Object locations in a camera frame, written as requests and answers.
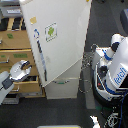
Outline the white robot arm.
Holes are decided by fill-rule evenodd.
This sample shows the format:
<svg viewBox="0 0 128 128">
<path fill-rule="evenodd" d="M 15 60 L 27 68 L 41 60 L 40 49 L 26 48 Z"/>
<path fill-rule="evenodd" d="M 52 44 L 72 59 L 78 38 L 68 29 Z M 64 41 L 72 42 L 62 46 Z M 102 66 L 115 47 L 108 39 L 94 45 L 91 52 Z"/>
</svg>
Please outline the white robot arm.
<svg viewBox="0 0 128 128">
<path fill-rule="evenodd" d="M 31 69 L 32 65 L 28 60 L 21 60 L 15 63 L 10 71 L 0 73 L 0 105 L 14 88 L 14 83 L 25 80 L 29 76 Z"/>
</svg>

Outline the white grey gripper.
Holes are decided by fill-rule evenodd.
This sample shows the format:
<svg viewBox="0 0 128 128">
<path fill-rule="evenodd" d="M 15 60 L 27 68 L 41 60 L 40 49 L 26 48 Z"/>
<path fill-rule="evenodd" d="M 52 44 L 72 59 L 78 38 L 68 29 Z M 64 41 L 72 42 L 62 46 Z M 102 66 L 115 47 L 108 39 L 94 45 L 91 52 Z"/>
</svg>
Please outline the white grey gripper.
<svg viewBox="0 0 128 128">
<path fill-rule="evenodd" d="M 10 70 L 10 79 L 15 82 L 20 82 L 23 79 L 26 79 L 31 73 L 32 65 L 26 69 L 21 68 L 29 64 L 30 62 L 28 60 L 21 60 L 18 62 L 18 65 L 13 65 Z"/>
</svg>

